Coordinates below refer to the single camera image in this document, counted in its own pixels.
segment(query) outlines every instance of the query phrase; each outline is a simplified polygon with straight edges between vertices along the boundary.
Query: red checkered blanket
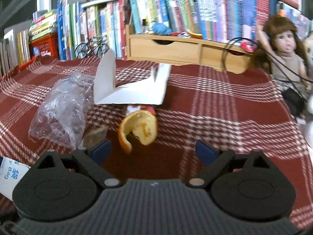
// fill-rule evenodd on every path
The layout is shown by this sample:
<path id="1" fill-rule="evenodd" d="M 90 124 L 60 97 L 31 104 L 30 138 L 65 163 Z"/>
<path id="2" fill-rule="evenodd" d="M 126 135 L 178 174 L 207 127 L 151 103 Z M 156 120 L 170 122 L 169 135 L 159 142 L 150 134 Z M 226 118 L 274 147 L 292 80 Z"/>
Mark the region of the red checkered blanket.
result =
<path id="1" fill-rule="evenodd" d="M 0 82 L 1 155 L 32 165 L 46 150 L 69 149 L 48 140 L 33 142 L 28 129 L 40 103 L 59 79 L 78 70 L 95 74 L 98 58 L 59 62 L 37 58 L 27 69 Z M 149 76 L 153 62 L 117 60 L 116 82 Z M 236 75 L 198 65 L 172 66 L 165 99 L 156 108 L 159 133 L 150 146 L 130 137 L 131 155 L 120 148 L 117 130 L 124 117 L 121 105 L 95 105 L 87 130 L 107 125 L 112 154 L 103 167 L 117 178 L 188 180 L 201 169 L 194 153 L 196 140 L 217 149 L 265 152 L 296 188 L 290 219 L 304 228 L 313 222 L 313 173 L 308 150 L 276 84 L 261 70 Z M 10 201 L 0 199 L 6 210 Z"/>

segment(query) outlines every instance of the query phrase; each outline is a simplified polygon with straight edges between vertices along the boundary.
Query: black cord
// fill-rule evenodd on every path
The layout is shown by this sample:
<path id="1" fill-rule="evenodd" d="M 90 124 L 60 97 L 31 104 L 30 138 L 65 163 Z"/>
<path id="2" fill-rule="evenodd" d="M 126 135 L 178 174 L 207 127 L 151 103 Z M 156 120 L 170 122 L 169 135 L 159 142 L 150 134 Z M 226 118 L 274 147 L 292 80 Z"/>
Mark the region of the black cord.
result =
<path id="1" fill-rule="evenodd" d="M 304 77 L 298 75 L 297 73 L 295 73 L 293 70 L 289 69 L 286 65 L 284 65 L 281 61 L 279 61 L 276 57 L 274 57 L 272 54 L 270 54 L 269 52 L 267 52 L 262 46 L 260 46 L 258 43 L 256 43 L 254 40 L 248 39 L 248 38 L 244 38 L 244 37 L 236 37 L 231 39 L 225 46 L 223 53 L 222 53 L 222 64 L 223 64 L 223 68 L 226 70 L 226 66 L 225 66 L 225 61 L 226 61 L 226 57 L 227 54 L 229 53 L 229 49 L 231 46 L 233 46 L 237 41 L 239 40 L 247 40 L 250 41 L 254 44 L 256 44 L 260 49 L 262 49 L 266 54 L 270 55 L 272 59 L 276 60 L 277 62 L 279 62 L 282 66 L 284 66 L 286 69 L 288 69 L 289 71 L 291 71 L 294 75 L 298 76 L 299 78 L 308 81 L 310 83 L 313 83 L 313 81 L 307 80 Z M 284 76 L 289 80 L 289 82 L 292 84 L 292 86 L 295 88 L 295 90 L 297 90 L 298 94 L 304 99 L 305 102 L 307 102 L 307 100 L 304 98 L 304 96 L 301 94 L 301 92 L 299 91 L 299 89 L 295 86 L 294 82 L 290 80 L 290 78 L 283 72 L 283 70 L 278 66 L 278 64 L 276 64 L 274 62 L 274 64 L 277 66 L 277 68 L 281 71 L 282 74 L 284 74 Z"/>

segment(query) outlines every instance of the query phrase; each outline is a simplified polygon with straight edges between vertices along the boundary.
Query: miniature bicycle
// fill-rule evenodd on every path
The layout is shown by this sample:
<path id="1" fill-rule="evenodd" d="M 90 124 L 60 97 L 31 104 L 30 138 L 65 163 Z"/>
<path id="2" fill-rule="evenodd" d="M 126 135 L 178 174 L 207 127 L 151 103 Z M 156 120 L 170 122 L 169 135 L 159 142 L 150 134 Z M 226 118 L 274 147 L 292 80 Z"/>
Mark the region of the miniature bicycle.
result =
<path id="1" fill-rule="evenodd" d="M 76 58 L 85 58 L 96 53 L 101 59 L 108 50 L 109 46 L 106 37 L 94 37 L 93 39 L 88 39 L 87 43 L 77 45 L 75 48 L 75 55 Z"/>

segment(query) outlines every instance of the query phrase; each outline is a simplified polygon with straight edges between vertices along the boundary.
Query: plastic bag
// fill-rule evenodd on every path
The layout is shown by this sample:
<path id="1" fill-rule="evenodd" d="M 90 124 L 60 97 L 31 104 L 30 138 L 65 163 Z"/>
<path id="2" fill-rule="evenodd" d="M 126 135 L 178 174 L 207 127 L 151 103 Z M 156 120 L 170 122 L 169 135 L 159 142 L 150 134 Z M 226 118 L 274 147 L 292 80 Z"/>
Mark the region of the plastic bag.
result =
<path id="1" fill-rule="evenodd" d="M 29 136 L 61 146 L 79 147 L 93 105 L 94 77 L 75 71 L 59 80 L 41 103 L 29 128 Z"/>

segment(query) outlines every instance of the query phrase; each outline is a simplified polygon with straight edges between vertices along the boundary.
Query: red basket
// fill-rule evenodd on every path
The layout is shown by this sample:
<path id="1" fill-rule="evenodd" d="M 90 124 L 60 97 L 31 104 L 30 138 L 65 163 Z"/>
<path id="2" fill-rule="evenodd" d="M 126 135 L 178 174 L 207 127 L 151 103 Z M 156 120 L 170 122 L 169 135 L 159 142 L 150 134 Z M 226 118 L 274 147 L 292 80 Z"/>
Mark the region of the red basket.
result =
<path id="1" fill-rule="evenodd" d="M 50 55 L 52 57 L 59 58 L 58 34 L 51 33 L 45 37 L 30 42 L 29 50 L 31 52 L 31 56 Z"/>

